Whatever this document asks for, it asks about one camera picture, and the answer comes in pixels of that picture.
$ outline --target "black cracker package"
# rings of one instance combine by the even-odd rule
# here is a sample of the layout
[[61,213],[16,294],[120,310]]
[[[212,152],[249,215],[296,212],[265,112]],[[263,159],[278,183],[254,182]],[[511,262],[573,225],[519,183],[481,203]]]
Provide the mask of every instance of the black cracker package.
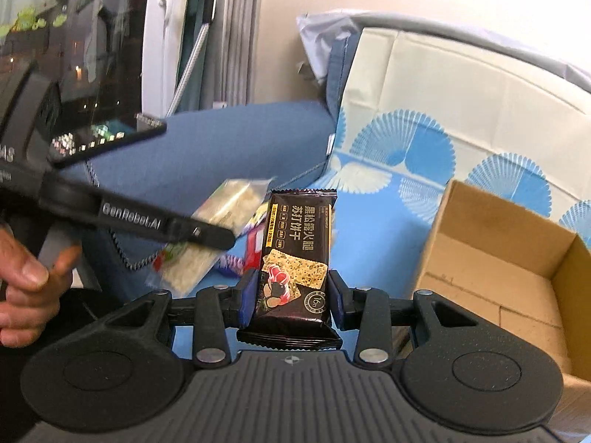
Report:
[[326,295],[336,196],[329,189],[271,193],[255,312],[239,341],[277,350],[341,347]]

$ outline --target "ribbed black surface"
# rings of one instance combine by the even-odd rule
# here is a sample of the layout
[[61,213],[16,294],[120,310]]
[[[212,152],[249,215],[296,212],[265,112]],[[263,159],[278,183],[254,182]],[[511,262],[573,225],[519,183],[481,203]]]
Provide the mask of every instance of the ribbed black surface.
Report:
[[466,435],[444,428],[412,408],[388,374],[354,367],[341,351],[246,351],[227,368],[198,372],[172,407],[143,425],[109,434],[80,435],[41,423],[21,441],[550,443],[558,440],[543,428],[494,437]]

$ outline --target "16h circular badge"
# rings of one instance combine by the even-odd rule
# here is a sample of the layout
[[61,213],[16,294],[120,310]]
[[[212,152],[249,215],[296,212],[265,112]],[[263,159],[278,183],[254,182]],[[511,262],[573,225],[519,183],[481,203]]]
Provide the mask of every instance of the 16h circular badge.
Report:
[[306,295],[304,300],[305,309],[310,313],[322,313],[325,305],[326,299],[322,291],[312,291]]

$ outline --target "silver screw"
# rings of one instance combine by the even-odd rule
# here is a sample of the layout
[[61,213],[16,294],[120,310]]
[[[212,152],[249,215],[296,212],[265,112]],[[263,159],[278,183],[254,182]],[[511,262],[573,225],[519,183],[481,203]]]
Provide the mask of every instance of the silver screw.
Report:
[[219,363],[226,357],[226,352],[219,348],[203,348],[197,352],[197,359],[202,363]]
[[379,348],[366,348],[360,352],[359,357],[365,363],[383,363],[388,359],[388,353]]

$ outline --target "beige wall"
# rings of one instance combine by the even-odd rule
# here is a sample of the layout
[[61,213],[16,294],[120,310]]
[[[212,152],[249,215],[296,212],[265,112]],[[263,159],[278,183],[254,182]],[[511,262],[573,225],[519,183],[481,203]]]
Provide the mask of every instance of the beige wall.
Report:
[[262,0],[255,101],[312,98],[296,75],[304,50],[296,16],[335,8],[400,11],[483,26],[591,71],[591,0]]

